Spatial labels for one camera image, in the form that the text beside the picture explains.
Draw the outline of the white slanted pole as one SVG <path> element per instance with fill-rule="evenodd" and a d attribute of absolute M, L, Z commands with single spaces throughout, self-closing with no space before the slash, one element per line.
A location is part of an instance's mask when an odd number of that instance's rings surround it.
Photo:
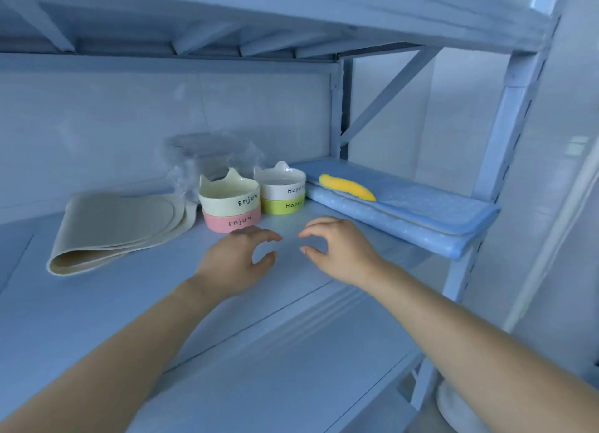
<path fill-rule="evenodd" d="M 578 175 L 562 203 L 534 263 L 528 272 L 512 309 L 503 323 L 503 331 L 511 333 L 525 316 L 535 295 L 562 248 L 568 234 L 580 217 L 590 194 L 599 180 L 599 135 L 594 139 Z"/>

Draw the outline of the person's right forearm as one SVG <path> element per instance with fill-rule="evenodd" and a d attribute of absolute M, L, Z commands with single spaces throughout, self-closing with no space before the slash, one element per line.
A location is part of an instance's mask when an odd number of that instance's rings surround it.
<path fill-rule="evenodd" d="M 356 285 L 396 317 L 494 433 L 599 433 L 599 391 L 400 267 L 368 264 Z"/>

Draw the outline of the blue dotted folded mat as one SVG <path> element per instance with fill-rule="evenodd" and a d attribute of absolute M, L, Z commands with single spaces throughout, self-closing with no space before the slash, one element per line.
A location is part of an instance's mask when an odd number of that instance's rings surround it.
<path fill-rule="evenodd" d="M 341 159 L 325 157 L 297 162 L 291 167 L 305 173 L 310 199 L 380 229 L 383 229 L 384 220 L 398 219 L 433 232 L 461 237 L 487 230 L 501 210 L 497 204 Z M 362 200 L 356 195 L 325 187 L 319 181 L 322 174 L 357 183 L 368 189 L 376 200 Z"/>
<path fill-rule="evenodd" d="M 452 260 L 461 258 L 471 247 L 476 247 L 482 235 L 454 236 L 415 225 L 404 219 L 385 214 L 364 203 L 350 200 L 324 187 L 306 183 L 306 196 L 351 219 L 372 226 L 393 237 L 424 248 Z"/>

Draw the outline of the white metal shelf rack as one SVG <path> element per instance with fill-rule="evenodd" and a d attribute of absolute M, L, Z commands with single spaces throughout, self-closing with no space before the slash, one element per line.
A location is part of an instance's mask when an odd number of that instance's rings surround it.
<path fill-rule="evenodd" d="M 279 161 L 331 157 L 444 48 L 510 55 L 470 198 L 497 204 L 562 0 L 0 0 L 0 421 L 161 301 L 229 233 L 193 227 L 91 271 L 46 268 L 73 197 L 175 194 L 163 141 L 234 132 Z M 384 257 L 433 253 L 306 196 L 253 286 L 200 321 L 127 433 L 403 432 L 436 371 L 297 234 L 349 219 Z"/>

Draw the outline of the yellow banana toy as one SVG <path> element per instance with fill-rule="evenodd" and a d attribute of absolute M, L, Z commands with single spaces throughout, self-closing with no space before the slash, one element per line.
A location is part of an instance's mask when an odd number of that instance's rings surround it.
<path fill-rule="evenodd" d="M 367 202 L 376 202 L 375 195 L 366 187 L 354 181 L 334 177 L 329 174 L 321 174 L 319 176 L 319 184 L 327 189 L 352 195 L 358 199 Z"/>

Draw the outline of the white round base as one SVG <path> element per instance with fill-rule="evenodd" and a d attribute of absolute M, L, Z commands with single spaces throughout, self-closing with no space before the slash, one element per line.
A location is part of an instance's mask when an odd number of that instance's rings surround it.
<path fill-rule="evenodd" d="M 436 400 L 440 414 L 456 433 L 488 433 L 486 425 L 445 379 L 438 386 Z"/>

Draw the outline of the clear plastic container stack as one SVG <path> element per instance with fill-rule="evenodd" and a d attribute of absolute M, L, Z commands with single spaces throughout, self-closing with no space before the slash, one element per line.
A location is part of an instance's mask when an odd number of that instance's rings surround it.
<path fill-rule="evenodd" d="M 200 177 L 223 179 L 230 168 L 252 177 L 266 154 L 249 137 L 234 132 L 196 132 L 173 135 L 163 141 L 161 158 L 174 193 L 199 202 Z"/>

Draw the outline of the pink cat-ear ceramic bowl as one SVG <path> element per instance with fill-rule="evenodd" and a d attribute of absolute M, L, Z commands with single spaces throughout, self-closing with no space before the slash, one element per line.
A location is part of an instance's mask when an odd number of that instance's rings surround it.
<path fill-rule="evenodd" d="M 198 195 L 206 225 L 216 233 L 231 233 L 261 221 L 260 184 L 233 167 L 218 180 L 201 174 Z"/>

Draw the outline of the person's left hand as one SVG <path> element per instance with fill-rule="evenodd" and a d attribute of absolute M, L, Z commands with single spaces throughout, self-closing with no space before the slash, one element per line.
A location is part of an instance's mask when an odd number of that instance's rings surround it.
<path fill-rule="evenodd" d="M 190 280 L 201 292 L 220 300 L 236 296 L 266 275 L 251 271 L 257 247 L 281 240 L 278 233 L 257 226 L 233 231 L 206 251 Z"/>

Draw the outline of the folded beige mat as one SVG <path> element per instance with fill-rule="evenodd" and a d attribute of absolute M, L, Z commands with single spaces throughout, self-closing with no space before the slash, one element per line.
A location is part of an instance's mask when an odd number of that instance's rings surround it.
<path fill-rule="evenodd" d="M 124 255 L 160 246 L 188 232 L 198 204 L 176 194 L 73 197 L 65 209 L 46 268 L 71 276 Z"/>

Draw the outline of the person's left forearm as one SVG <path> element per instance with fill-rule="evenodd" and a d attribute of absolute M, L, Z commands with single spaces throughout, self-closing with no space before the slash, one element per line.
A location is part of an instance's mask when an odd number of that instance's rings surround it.
<path fill-rule="evenodd" d="M 191 277 L 0 422 L 0 433 L 124 433 L 184 342 L 247 287 Z"/>

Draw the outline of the green cat-ear ceramic bowl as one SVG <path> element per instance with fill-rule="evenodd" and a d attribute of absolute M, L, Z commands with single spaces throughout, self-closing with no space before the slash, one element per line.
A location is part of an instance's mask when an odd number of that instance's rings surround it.
<path fill-rule="evenodd" d="M 279 161 L 271 168 L 255 166 L 253 178 L 260 184 L 263 214 L 286 215 L 303 208 L 305 172 Z"/>

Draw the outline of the person's right hand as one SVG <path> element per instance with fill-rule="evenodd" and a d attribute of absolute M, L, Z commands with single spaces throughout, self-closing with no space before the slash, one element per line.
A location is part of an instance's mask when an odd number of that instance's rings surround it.
<path fill-rule="evenodd" d="M 385 266 L 364 234 L 347 219 L 332 216 L 314 219 L 305 225 L 298 237 L 318 237 L 326 241 L 329 263 L 318 269 L 343 283 L 363 287 Z"/>

